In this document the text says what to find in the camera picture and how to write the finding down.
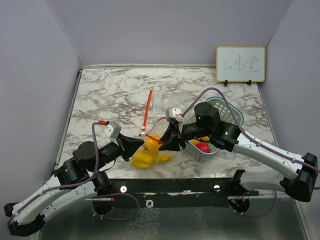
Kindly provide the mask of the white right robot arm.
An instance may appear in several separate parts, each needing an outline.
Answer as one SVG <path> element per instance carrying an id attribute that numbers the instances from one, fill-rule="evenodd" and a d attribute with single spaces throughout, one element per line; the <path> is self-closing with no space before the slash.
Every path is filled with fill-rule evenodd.
<path id="1" fill-rule="evenodd" d="M 208 137 L 220 150 L 252 158 L 273 172 L 244 171 L 240 178 L 230 182 L 229 189 L 240 196 L 246 191 L 271 190 L 286 193 L 289 197 L 310 202 L 318 177 L 318 158 L 308 152 L 300 155 L 261 141 L 240 126 L 221 120 L 219 110 L 208 102 L 194 108 L 195 122 L 184 124 L 181 110 L 168 108 L 165 118 L 169 125 L 160 138 L 160 151 L 179 152 L 189 140 Z"/>

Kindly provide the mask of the yellow toy bell pepper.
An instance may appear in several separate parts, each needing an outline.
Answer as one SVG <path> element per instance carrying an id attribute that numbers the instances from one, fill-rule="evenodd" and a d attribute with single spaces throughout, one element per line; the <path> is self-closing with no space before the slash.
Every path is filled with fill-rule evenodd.
<path id="1" fill-rule="evenodd" d="M 131 164 L 138 169 L 148 169 L 154 165 L 154 159 L 148 151 L 138 150 L 134 154 Z"/>

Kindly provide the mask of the clear orange-zip bag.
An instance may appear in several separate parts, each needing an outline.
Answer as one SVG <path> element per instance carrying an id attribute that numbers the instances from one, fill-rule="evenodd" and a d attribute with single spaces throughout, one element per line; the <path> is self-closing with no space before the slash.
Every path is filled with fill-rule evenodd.
<path id="1" fill-rule="evenodd" d="M 140 147 L 131 160 L 133 167 L 137 169 L 149 169 L 158 164 L 164 164 L 173 160 L 177 153 L 174 151 L 160 151 L 162 146 L 160 138 L 167 130 L 169 122 L 165 117 L 158 119 L 151 129 L 140 135 L 143 137 L 144 144 Z"/>
<path id="2" fill-rule="evenodd" d="M 165 112 L 168 108 L 178 108 L 183 113 L 192 101 L 192 96 L 187 93 L 151 90 L 148 95 L 139 136 L 146 136 L 156 122 L 165 117 Z"/>

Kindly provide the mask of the yellow toy lemon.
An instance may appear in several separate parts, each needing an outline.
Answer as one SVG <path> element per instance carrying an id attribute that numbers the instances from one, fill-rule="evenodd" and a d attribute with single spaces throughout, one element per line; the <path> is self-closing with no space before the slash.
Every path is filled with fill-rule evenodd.
<path id="1" fill-rule="evenodd" d="M 159 153 L 158 153 L 158 162 L 159 162 L 159 163 L 169 162 L 169 161 L 171 161 L 175 156 L 176 156 L 176 154 L 173 154 L 173 153 L 159 152 Z"/>

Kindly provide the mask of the yellow toy apple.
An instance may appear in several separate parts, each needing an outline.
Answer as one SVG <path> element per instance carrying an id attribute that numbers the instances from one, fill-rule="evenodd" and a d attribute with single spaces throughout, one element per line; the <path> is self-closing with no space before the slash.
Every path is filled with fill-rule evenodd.
<path id="1" fill-rule="evenodd" d="M 146 136 L 143 147 L 151 153 L 158 153 L 159 147 L 161 146 L 161 144 L 157 142 L 159 139 L 160 137 L 158 135 Z"/>

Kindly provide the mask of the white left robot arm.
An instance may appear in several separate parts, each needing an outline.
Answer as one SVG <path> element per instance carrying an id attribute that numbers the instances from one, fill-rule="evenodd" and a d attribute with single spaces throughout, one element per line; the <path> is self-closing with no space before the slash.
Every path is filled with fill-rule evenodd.
<path id="1" fill-rule="evenodd" d="M 124 161 L 144 144 L 142 139 L 120 135 L 118 142 L 96 148 L 92 141 L 79 145 L 50 179 L 34 194 L 19 203 L 8 203 L 4 212 L 9 217 L 7 228 L 11 235 L 30 236 L 41 230 L 54 215 L 81 200 L 106 197 L 114 187 L 100 168 L 122 157 Z"/>

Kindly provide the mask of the orange-yellow toy bell pepper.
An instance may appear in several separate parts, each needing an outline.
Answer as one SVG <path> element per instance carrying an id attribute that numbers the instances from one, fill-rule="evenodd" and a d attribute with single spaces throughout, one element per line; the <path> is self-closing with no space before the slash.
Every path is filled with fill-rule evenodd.
<path id="1" fill-rule="evenodd" d="M 200 141 L 197 140 L 197 139 L 191 139 L 191 140 L 189 140 L 188 142 L 189 142 L 190 144 L 195 145 L 195 146 L 200 143 Z"/>

